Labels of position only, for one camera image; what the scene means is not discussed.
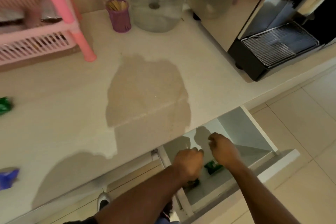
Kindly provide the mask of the person's left forearm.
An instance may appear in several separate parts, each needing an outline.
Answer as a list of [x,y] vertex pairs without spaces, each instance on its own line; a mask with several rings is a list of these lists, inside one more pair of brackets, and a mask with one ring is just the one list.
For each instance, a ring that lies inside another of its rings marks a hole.
[[98,224],[154,224],[187,182],[182,165],[171,165],[128,190],[94,215]]

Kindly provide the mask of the blue packet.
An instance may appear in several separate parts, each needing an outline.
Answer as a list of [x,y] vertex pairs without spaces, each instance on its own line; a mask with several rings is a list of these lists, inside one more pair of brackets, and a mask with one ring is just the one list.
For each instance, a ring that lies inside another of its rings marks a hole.
[[0,171],[0,191],[11,188],[18,175],[19,168],[9,171]]

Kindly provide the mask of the bundle of wooden sticks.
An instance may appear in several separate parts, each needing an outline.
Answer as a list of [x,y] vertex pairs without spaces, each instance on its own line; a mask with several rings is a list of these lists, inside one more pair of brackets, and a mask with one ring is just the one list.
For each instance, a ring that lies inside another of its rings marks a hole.
[[124,11],[128,9],[128,3],[125,0],[110,0],[107,7],[113,11]]

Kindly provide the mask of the green packet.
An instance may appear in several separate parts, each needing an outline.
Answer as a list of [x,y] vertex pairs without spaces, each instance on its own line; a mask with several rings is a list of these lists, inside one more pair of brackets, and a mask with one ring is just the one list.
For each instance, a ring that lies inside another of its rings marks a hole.
[[10,112],[13,109],[13,102],[8,97],[0,98],[0,116]]
[[204,165],[204,168],[206,169],[207,173],[209,175],[212,175],[216,173],[218,170],[223,168],[223,165],[220,165],[215,160],[212,160]]

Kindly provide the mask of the purple stick holder cup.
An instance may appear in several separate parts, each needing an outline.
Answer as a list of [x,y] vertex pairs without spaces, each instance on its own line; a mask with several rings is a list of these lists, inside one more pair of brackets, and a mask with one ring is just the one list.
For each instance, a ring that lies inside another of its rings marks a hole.
[[110,18],[113,30],[117,33],[126,33],[130,31],[132,28],[132,25],[131,25],[131,20],[129,16],[129,4],[128,4],[127,10],[119,12],[119,11],[110,10],[107,7],[107,2],[106,2],[106,9],[109,14],[109,18]]

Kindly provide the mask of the metal drip tray grate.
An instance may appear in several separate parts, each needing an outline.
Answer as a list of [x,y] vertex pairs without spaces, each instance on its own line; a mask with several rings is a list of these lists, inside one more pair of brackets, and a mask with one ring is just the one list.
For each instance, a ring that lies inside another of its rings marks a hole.
[[296,22],[246,37],[241,42],[266,68],[273,68],[320,46],[319,41]]

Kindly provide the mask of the pink plastic rack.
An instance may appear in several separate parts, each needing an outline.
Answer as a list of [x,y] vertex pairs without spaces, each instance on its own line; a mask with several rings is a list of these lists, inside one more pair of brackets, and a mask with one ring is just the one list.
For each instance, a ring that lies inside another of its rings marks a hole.
[[0,0],[0,66],[75,46],[95,61],[79,18],[72,0]]

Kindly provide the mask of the person's right forearm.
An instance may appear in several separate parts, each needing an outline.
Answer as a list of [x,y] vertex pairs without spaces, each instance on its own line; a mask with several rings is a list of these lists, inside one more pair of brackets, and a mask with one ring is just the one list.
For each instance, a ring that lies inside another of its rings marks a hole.
[[240,159],[229,158],[223,165],[236,180],[255,224],[300,224]]

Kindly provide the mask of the person's right hand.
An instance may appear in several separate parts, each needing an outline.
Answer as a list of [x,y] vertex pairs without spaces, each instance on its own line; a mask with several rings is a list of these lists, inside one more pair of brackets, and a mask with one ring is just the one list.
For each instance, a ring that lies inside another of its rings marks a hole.
[[222,152],[212,153],[216,162],[223,165],[228,170],[233,170],[236,166],[242,165],[242,160],[236,146],[225,136],[222,140]]

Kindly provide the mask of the white open drawer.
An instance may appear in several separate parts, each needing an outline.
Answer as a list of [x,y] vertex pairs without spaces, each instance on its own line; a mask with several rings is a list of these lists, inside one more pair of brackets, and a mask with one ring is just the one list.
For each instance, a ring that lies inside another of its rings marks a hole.
[[242,197],[234,177],[225,167],[212,175],[204,168],[206,163],[215,160],[208,145],[208,137],[215,132],[233,142],[243,163],[264,184],[300,157],[296,149],[280,151],[244,106],[158,147],[152,153],[163,168],[172,164],[180,150],[196,147],[204,151],[199,185],[181,188],[173,197],[173,211],[182,224],[191,224],[218,205],[233,206]]

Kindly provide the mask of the black coffee machine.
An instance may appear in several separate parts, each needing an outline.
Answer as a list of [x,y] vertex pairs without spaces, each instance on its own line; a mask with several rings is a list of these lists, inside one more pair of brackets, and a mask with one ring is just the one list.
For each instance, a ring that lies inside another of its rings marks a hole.
[[[298,23],[319,41],[320,46],[278,66],[266,68],[241,42],[246,37],[289,22]],[[244,71],[250,80],[258,82],[335,43],[336,0],[261,0],[228,53],[238,69]]]

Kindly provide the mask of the person's shoe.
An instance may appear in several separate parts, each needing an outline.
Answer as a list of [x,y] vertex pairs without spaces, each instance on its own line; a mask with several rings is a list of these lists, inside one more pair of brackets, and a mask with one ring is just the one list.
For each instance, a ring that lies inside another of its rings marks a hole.
[[97,211],[99,212],[105,206],[107,206],[111,202],[111,198],[108,193],[102,192],[99,194],[97,199]]

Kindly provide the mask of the person's left hand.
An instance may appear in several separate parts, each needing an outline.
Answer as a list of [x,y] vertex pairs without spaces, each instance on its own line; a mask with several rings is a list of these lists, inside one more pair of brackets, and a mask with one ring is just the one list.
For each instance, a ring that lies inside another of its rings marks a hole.
[[171,165],[181,186],[188,181],[199,178],[203,165],[194,165],[191,162],[190,149],[180,150]]

